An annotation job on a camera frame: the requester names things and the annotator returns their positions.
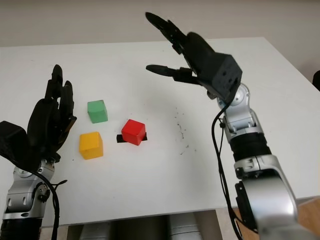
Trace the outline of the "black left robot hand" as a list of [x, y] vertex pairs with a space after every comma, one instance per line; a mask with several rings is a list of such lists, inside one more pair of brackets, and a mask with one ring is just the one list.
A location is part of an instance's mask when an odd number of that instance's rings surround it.
[[27, 126], [31, 149], [40, 158], [60, 161], [58, 150], [77, 120], [73, 111], [73, 86], [68, 80], [63, 82], [63, 70], [56, 64], [47, 82], [45, 96], [35, 105]]

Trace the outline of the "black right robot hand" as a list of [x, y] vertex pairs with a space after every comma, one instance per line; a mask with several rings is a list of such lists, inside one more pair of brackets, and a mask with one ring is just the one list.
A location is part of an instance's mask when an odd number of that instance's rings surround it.
[[172, 48], [183, 55], [189, 68], [169, 68], [163, 65], [150, 64], [146, 70], [165, 77], [172, 77], [176, 82], [201, 85], [213, 97], [222, 98], [223, 91], [219, 84], [213, 83], [214, 72], [208, 69], [208, 63], [216, 53], [198, 34], [184, 34], [172, 21], [164, 20], [151, 12], [145, 13], [146, 19], [156, 27], [171, 43]]

